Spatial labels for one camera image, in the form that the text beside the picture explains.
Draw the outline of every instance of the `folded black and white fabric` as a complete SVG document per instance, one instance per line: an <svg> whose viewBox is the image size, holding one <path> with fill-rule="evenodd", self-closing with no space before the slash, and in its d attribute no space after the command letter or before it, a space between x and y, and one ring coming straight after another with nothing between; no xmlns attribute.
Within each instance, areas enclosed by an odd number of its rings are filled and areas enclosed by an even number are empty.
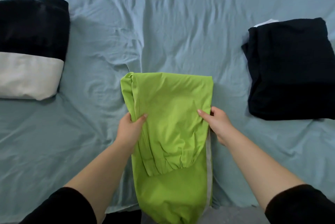
<svg viewBox="0 0 335 224"><path fill-rule="evenodd" d="M322 18L249 29L249 112L265 120L335 119L335 55Z"/></svg>
<svg viewBox="0 0 335 224"><path fill-rule="evenodd" d="M0 98L56 94L69 42L68 7L64 0L0 1Z"/></svg>

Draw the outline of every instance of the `black shirt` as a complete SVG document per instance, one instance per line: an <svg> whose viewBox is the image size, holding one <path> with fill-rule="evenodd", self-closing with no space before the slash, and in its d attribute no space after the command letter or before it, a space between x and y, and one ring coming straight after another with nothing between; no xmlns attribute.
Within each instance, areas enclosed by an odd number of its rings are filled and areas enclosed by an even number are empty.
<svg viewBox="0 0 335 224"><path fill-rule="evenodd" d="M335 203L304 184L276 195L267 205L265 215L271 224L335 223ZM96 224L96 218L82 194L73 188L60 188L21 222L32 223Z"/></svg>

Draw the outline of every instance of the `light blue bed sheet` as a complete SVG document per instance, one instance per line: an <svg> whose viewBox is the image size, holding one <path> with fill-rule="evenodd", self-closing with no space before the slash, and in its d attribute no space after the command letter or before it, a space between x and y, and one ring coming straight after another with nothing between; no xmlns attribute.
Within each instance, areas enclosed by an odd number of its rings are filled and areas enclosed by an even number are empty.
<svg viewBox="0 0 335 224"><path fill-rule="evenodd" d="M212 76L212 104L304 181L335 199L335 123L264 121L247 112L240 48L268 19L322 17L335 43L335 0L67 0L71 33L56 97L0 100L0 223L21 220L116 136L129 71ZM227 149L212 142L213 204L257 204ZM107 212L136 207L131 163Z"/></svg>

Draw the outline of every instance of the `folded clothing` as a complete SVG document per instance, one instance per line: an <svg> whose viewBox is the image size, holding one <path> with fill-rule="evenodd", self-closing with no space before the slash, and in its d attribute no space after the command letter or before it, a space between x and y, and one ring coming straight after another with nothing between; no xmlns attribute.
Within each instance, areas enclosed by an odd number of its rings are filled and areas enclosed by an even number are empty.
<svg viewBox="0 0 335 224"><path fill-rule="evenodd" d="M208 123L213 80L208 76L128 73L122 94L136 121L148 118L132 154L137 200L157 223L195 223L211 202Z"/></svg>
<svg viewBox="0 0 335 224"><path fill-rule="evenodd" d="M251 27L242 49L252 78L252 115L335 119L335 55L322 18Z"/></svg>
<svg viewBox="0 0 335 224"><path fill-rule="evenodd" d="M0 1L0 98L56 94L69 42L68 7L64 0Z"/></svg>

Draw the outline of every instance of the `right hand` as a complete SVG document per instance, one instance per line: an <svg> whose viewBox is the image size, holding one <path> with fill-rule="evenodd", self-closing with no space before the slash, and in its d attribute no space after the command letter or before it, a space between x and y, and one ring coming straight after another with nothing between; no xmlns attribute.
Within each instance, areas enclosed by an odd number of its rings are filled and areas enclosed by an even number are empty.
<svg viewBox="0 0 335 224"><path fill-rule="evenodd" d="M201 116L206 122L208 122L211 129L217 135L218 141L222 145L226 146L229 135L236 129L234 128L228 116L223 110L212 107L211 113L213 113L213 115L209 115L201 109L198 109L199 116Z"/></svg>

